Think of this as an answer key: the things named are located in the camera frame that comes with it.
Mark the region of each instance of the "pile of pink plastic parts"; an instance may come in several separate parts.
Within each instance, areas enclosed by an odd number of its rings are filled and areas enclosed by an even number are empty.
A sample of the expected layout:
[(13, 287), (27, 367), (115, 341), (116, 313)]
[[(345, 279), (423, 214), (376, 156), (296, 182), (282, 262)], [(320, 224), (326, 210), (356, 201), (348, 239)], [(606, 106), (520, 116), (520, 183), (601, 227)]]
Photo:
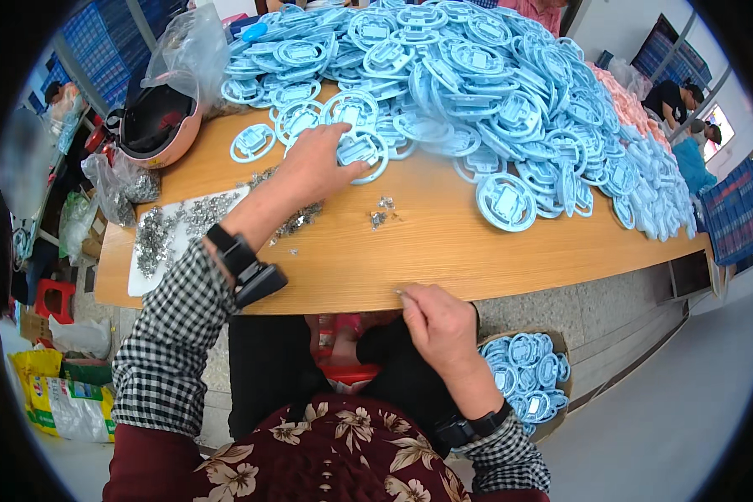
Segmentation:
[(644, 137), (647, 137), (648, 132), (652, 133), (655, 140), (658, 143), (661, 143), (667, 152), (672, 153), (672, 148), (666, 140), (663, 131), (655, 120), (652, 120), (647, 116), (647, 112), (642, 108), (642, 104), (639, 102), (636, 95), (620, 85), (617, 80), (613, 78), (611, 72), (598, 68), (596, 65), (588, 61), (586, 61), (586, 66), (591, 68), (591, 71), (594, 72), (597, 80), (602, 82), (608, 88), (613, 98), (613, 109), (617, 111), (619, 121), (624, 125), (632, 124), (633, 126), (636, 126), (638, 131)]

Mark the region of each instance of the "black pants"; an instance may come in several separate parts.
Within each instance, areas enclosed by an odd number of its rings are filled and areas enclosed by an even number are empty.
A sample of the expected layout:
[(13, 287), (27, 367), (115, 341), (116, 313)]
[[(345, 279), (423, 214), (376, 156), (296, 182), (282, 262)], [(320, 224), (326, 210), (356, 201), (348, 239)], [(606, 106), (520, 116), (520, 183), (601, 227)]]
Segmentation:
[[(357, 343), (357, 359), (382, 366), (359, 395), (400, 409), (445, 456), (449, 446), (435, 436), (435, 427), (458, 409), (441, 377), (412, 345), (402, 317), (366, 331)], [(303, 316), (233, 316), (229, 367), (229, 429), (235, 439), (250, 434), (281, 407), (332, 392), (310, 354), (310, 328)]]

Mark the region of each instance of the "pile of blue plastic parts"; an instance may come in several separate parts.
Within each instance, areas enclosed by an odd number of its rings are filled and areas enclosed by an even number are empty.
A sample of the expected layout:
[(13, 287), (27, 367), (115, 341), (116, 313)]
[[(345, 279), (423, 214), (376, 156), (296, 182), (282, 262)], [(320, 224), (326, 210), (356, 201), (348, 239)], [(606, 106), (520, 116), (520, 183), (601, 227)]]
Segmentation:
[(544, 333), (503, 336), (480, 348), (494, 382), (522, 422), (524, 432), (548, 422), (569, 404), (557, 382), (566, 382), (572, 369), (562, 353), (552, 353), (552, 339)]
[[(536, 217), (591, 216), (589, 187), (597, 186), (626, 228), (662, 240), (680, 226), (694, 234), (674, 158), (620, 126), (578, 45), (515, 10), (435, 0), (309, 12), (288, 4), (241, 32), (231, 54), (222, 95), (270, 108), (274, 123), (234, 139), (237, 162), (260, 158), (277, 140), (289, 150), (305, 128), (345, 121), (353, 127), (338, 162), (373, 168), (356, 185), (420, 147), (450, 157), (476, 185), (481, 213), (505, 231)], [(341, 90), (325, 105), (314, 100), (321, 78)]]

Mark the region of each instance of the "black and white gingham sleeve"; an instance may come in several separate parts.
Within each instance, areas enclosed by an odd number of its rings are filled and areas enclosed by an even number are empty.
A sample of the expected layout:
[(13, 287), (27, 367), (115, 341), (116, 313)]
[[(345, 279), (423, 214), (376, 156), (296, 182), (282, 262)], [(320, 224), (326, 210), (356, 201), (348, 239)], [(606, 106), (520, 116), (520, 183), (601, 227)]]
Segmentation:
[(112, 364), (117, 424), (201, 433), (206, 352), (234, 311), (233, 294), (198, 241), (143, 297), (131, 336)]
[(549, 469), (511, 413), (494, 434), (455, 450), (474, 462), (474, 493), (535, 488), (549, 493)]

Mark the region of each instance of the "black watch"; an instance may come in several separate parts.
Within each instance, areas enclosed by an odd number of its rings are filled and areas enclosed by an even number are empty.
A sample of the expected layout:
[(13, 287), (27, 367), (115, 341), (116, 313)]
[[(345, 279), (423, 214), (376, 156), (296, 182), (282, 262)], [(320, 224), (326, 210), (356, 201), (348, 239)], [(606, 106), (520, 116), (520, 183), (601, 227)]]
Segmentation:
[(287, 277), (278, 265), (257, 260), (246, 240), (230, 236), (223, 227), (214, 224), (206, 237), (218, 248), (218, 257), (226, 270), (235, 277), (234, 304), (243, 308), (287, 286)]
[(494, 434), (507, 417), (511, 414), (511, 405), (504, 401), (498, 413), (489, 412), (482, 418), (466, 420), (454, 416), (435, 430), (438, 437), (446, 441), (450, 447), (459, 448)]

